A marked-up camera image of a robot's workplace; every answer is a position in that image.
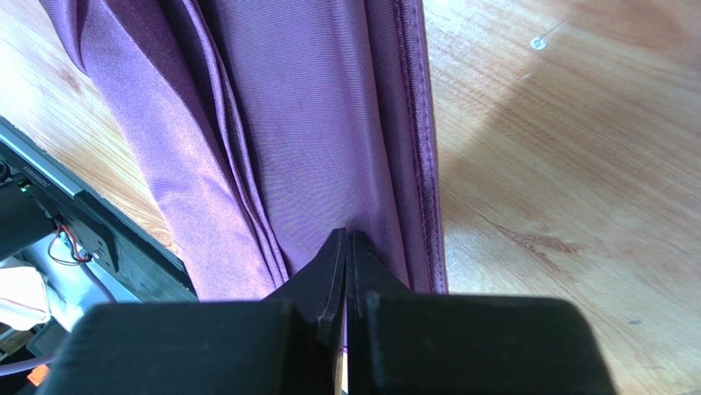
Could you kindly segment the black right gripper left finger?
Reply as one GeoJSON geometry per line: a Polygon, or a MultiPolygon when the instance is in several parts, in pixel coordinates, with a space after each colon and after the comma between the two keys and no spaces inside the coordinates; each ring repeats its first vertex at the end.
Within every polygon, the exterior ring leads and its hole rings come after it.
{"type": "Polygon", "coordinates": [[[41,394],[338,394],[346,231],[259,301],[100,304],[41,394]]]}

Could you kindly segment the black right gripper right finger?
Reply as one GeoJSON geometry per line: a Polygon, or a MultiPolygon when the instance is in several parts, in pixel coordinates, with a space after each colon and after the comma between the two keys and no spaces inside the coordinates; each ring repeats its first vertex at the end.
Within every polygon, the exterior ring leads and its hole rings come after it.
{"type": "Polygon", "coordinates": [[[353,394],[613,394],[579,309],[565,300],[426,295],[404,286],[369,237],[346,247],[353,394]]]}

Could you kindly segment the purple cloth napkin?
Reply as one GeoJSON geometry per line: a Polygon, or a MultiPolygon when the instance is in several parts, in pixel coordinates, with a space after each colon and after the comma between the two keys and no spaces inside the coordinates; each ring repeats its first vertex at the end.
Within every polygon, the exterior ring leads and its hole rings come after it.
{"type": "Polygon", "coordinates": [[[336,228],[447,289],[419,1],[45,1],[201,300],[261,299],[336,228]]]}

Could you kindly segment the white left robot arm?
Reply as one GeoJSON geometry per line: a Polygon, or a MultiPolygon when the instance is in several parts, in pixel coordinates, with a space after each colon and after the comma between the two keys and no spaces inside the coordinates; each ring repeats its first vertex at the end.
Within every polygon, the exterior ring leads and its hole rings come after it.
{"type": "Polygon", "coordinates": [[[50,235],[61,216],[53,199],[27,180],[1,186],[1,260],[50,235]]]}

